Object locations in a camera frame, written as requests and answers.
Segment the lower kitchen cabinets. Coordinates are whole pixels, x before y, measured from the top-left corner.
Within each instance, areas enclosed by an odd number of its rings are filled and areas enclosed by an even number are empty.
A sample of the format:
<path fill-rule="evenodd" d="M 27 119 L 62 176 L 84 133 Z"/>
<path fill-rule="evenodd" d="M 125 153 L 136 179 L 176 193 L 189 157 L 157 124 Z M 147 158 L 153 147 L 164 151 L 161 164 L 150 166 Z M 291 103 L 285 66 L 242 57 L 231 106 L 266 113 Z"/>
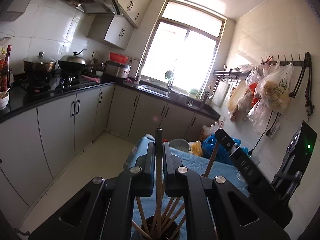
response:
<path fill-rule="evenodd" d="M 1 110 L 1 213 L 16 228 L 47 186 L 103 131 L 137 141 L 158 126 L 165 139 L 196 139 L 219 119 L 209 106 L 149 86 L 104 83 L 31 95 L 15 88 Z"/>

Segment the wall hook rack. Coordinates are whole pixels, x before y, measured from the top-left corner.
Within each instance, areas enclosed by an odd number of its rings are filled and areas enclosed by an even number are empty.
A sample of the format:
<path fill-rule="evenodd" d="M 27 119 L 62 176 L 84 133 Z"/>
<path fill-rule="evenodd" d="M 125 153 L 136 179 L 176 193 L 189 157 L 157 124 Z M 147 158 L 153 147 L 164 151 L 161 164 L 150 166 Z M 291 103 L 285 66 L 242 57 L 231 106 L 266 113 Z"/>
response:
<path fill-rule="evenodd" d="M 291 55 L 291 59 L 289 59 L 289 60 L 286 58 L 286 55 L 284 55 L 283 60 L 281 60 L 279 56 L 277 56 L 276 59 L 274 59 L 273 56 L 266 57 L 265 59 L 263 57 L 261 57 L 262 64 L 271 65 L 271 64 L 276 64 L 277 62 L 279 62 L 281 66 L 286 66 L 290 63 L 296 67 L 302 67 L 304 65 L 304 61 L 302 61 L 300 59 L 300 55 L 298 55 L 298 60 L 294 60 L 292 55 Z"/>

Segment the blue plastic bag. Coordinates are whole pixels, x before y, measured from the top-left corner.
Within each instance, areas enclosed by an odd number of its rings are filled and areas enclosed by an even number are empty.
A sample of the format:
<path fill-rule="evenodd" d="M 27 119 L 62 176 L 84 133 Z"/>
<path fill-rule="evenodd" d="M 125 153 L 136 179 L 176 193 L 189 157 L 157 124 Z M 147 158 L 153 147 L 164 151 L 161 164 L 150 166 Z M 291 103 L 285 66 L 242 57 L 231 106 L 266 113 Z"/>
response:
<path fill-rule="evenodd" d="M 216 143 L 215 133 L 211 134 L 202 144 L 203 155 L 205 158 L 210 159 L 213 148 Z M 241 141 L 236 139 L 234 140 L 241 147 Z M 248 156 L 248 152 L 244 151 L 241 148 L 241 155 L 239 159 L 231 159 L 227 153 L 227 151 L 223 148 L 222 145 L 219 145 L 219 150 L 217 152 L 215 161 L 220 163 L 228 164 L 235 166 L 237 168 L 243 169 L 245 166 L 250 165 L 251 159 Z"/>

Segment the white colander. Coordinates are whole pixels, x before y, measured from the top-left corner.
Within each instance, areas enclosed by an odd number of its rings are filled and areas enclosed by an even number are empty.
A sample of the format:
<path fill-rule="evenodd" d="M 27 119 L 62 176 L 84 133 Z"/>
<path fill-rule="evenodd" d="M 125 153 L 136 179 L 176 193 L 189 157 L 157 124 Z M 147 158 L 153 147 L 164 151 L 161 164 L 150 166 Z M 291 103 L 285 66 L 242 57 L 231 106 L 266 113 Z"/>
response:
<path fill-rule="evenodd" d="M 172 139 L 169 141 L 169 145 L 171 148 L 177 149 L 179 151 L 183 151 L 186 153 L 190 152 L 190 145 L 184 139 Z"/>

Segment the light wooden chopstick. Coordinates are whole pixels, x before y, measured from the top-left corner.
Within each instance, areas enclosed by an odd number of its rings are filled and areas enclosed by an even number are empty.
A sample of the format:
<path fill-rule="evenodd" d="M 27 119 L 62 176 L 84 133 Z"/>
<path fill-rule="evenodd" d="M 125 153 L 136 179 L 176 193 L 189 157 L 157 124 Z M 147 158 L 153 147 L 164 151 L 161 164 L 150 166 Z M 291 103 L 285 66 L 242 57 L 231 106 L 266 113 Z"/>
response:
<path fill-rule="evenodd" d="M 215 146 L 214 146 L 213 151 L 212 151 L 212 154 L 210 156 L 207 168 L 206 168 L 206 170 L 205 170 L 205 172 L 203 174 L 203 176 L 206 177 L 206 178 L 209 176 L 209 173 L 210 173 L 210 171 L 212 169 L 212 166 L 213 166 L 213 163 L 215 161 L 217 152 L 219 150 L 219 145 L 220 145 L 220 143 L 218 141 L 216 141 Z"/>

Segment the yellow plastic bag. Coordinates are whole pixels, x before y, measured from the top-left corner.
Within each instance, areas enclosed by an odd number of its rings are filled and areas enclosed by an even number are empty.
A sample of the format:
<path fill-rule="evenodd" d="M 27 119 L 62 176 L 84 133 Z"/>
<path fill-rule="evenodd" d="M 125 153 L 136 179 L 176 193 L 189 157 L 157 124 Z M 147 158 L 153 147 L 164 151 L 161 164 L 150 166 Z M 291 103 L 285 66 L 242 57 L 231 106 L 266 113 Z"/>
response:
<path fill-rule="evenodd" d="M 189 142 L 188 144 L 189 144 L 189 147 L 190 147 L 190 150 L 189 150 L 190 154 L 198 156 L 198 157 L 202 157 L 203 156 L 202 144 L 201 144 L 201 142 L 199 140 L 198 141 Z"/>

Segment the black wok with lid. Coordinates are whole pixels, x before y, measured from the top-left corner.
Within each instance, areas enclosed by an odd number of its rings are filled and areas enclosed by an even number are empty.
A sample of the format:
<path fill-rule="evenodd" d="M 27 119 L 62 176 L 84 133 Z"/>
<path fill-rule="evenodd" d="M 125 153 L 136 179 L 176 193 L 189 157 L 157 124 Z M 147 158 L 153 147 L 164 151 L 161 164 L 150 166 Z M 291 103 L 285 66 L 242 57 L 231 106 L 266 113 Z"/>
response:
<path fill-rule="evenodd" d="M 65 55 L 59 59 L 58 64 L 61 70 L 68 74 L 79 74 L 86 66 L 86 60 L 80 56 L 80 52 L 74 51 L 73 55 Z"/>

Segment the dark wooden chopstick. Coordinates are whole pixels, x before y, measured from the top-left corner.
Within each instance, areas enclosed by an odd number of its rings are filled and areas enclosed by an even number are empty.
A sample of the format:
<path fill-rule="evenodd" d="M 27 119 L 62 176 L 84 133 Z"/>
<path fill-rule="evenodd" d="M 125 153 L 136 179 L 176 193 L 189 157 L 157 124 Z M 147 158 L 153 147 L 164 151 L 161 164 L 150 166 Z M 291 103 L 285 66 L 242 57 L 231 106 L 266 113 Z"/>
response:
<path fill-rule="evenodd" d="M 162 129 L 158 128 L 155 131 L 156 136 L 156 204 L 157 212 L 155 214 L 157 227 L 156 227 L 156 239 L 160 239 L 161 236 L 161 209 L 162 209 L 162 154 L 163 154 L 163 133 Z"/>

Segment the pile of wooden chopsticks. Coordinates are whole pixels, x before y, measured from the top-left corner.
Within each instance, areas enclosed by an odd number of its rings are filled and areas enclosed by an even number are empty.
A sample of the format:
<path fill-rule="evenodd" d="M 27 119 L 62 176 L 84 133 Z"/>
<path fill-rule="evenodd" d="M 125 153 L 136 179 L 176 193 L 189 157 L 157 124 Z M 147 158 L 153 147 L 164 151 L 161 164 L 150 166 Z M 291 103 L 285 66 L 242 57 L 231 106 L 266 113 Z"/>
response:
<path fill-rule="evenodd" d="M 133 210 L 132 239 L 186 239 L 182 197 L 163 196 L 157 210 L 155 196 L 137 197 Z"/>

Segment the red basin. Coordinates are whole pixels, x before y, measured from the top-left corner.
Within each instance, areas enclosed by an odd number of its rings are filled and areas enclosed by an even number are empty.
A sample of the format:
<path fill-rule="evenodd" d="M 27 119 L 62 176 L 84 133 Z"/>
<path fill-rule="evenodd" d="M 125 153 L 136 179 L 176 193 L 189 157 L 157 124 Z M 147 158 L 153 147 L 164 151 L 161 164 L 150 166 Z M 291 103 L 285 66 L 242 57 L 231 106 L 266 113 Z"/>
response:
<path fill-rule="evenodd" d="M 128 57 L 124 56 L 124 55 L 117 54 L 117 53 L 110 52 L 109 53 L 109 59 L 111 61 L 114 61 L 114 62 L 125 64 L 127 62 L 127 60 L 128 60 Z"/>

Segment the steel pot with lid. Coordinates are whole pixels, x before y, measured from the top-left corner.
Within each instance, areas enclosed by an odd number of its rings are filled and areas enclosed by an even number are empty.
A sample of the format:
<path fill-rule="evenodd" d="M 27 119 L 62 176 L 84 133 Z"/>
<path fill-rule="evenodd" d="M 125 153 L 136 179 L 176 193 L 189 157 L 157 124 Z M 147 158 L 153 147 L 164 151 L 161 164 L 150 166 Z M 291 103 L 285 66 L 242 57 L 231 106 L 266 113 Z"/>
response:
<path fill-rule="evenodd" d="M 38 55 L 23 59 L 23 69 L 25 74 L 47 74 L 55 70 L 57 60 L 46 57 L 44 51 L 39 51 Z"/>

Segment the window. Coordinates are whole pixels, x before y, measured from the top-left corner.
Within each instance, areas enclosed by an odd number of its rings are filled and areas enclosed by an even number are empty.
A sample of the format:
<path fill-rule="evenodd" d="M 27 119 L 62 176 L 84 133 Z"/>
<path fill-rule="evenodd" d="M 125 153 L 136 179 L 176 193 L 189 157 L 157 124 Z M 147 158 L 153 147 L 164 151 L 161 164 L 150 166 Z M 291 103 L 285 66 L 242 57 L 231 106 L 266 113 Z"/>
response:
<path fill-rule="evenodd" d="M 143 54 L 141 79 L 199 99 L 213 70 L 226 19 L 203 7 L 166 0 Z"/>

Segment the blue table cloth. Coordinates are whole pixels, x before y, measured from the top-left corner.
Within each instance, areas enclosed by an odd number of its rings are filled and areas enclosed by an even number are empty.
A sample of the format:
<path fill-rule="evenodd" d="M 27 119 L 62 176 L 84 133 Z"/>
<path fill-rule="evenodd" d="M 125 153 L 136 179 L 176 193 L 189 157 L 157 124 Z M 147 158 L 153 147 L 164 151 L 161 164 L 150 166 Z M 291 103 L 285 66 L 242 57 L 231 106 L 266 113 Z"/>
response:
<path fill-rule="evenodd" d="M 134 164 L 137 163 L 139 157 L 145 156 L 147 153 L 147 148 L 149 142 L 155 142 L 154 138 L 149 140 L 149 137 L 143 137 L 135 147 L 134 153 L 129 154 L 126 163 L 124 164 L 124 169 L 132 168 Z M 185 165 L 178 166 L 179 168 L 185 168 Z M 178 172 L 178 168 L 175 170 L 175 179 L 178 183 L 177 194 L 182 194 L 185 204 L 185 222 L 186 222 L 186 232 L 188 239 L 217 239 L 214 224 L 212 220 L 212 212 L 210 205 L 208 205 L 207 197 L 213 197 L 216 193 L 215 198 L 218 200 L 218 206 L 224 209 L 222 198 L 219 196 L 219 191 L 217 190 L 216 181 L 214 177 L 206 178 L 200 176 L 197 170 L 194 171 L 191 167 L 187 166 L 187 171 L 184 173 Z M 223 173 L 222 177 L 226 179 L 223 185 L 229 186 L 229 188 L 236 193 L 244 193 L 244 196 L 248 197 L 248 191 L 245 189 L 245 185 L 236 185 L 235 181 L 229 181 L 229 173 Z M 142 197 L 142 203 L 147 201 L 146 211 L 155 211 L 156 209 L 156 193 L 155 189 L 152 190 L 151 196 Z"/>

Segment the kitchen faucet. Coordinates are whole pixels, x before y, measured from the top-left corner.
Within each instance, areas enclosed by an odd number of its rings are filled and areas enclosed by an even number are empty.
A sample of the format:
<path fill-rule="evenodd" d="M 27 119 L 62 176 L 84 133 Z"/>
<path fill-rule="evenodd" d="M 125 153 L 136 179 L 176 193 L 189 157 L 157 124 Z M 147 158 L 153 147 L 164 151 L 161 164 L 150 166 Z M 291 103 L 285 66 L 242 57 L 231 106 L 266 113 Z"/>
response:
<path fill-rule="evenodd" d="M 167 87 L 168 87 L 167 96 L 169 96 L 170 93 L 172 92 L 172 84 L 173 84 L 173 81 L 174 81 L 174 72 L 172 72 L 171 70 L 168 70 L 164 74 L 164 77 L 168 81 L 168 84 L 167 84 Z"/>

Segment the white bowl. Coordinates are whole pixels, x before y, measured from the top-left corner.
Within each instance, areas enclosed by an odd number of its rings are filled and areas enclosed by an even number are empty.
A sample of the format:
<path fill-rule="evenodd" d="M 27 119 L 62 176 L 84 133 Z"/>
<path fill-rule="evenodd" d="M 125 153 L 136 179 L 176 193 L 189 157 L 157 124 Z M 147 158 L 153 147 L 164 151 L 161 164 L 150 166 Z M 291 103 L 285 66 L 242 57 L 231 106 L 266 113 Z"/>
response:
<path fill-rule="evenodd" d="M 9 102 L 9 92 L 1 92 L 0 96 L 0 110 L 5 109 Z"/>

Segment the silver rice cooker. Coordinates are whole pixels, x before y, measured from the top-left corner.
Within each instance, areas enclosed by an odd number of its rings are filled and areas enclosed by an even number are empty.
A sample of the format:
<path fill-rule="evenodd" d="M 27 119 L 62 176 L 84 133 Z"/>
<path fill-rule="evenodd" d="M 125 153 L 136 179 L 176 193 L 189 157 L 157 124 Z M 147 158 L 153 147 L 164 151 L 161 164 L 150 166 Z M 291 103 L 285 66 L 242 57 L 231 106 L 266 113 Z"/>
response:
<path fill-rule="evenodd" d="M 104 73 L 120 79 L 126 79 L 129 76 L 131 66 L 115 61 L 106 61 Z"/>

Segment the hanging plastic bags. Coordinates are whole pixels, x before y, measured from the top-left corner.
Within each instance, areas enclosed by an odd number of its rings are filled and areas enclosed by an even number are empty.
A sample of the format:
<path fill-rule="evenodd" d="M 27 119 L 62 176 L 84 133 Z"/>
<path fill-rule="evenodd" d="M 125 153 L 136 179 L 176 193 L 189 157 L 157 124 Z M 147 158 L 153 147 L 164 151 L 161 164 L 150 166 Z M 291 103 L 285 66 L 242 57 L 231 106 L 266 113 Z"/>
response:
<path fill-rule="evenodd" d="M 262 135 L 273 113 L 282 114 L 290 102 L 293 64 L 258 65 L 240 82 L 227 101 L 230 116 L 244 112 L 257 134 Z"/>

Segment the upper wall cabinet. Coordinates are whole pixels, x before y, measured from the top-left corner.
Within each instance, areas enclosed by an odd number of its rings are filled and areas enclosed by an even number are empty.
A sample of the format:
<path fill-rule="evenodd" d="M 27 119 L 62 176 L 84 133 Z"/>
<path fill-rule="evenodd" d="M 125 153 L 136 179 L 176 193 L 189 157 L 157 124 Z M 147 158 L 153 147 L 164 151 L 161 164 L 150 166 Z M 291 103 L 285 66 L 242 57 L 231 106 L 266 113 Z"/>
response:
<path fill-rule="evenodd" d="M 135 29 L 139 28 L 152 0 L 116 0 L 114 15 L 97 14 L 87 37 L 122 50 L 127 48 Z"/>

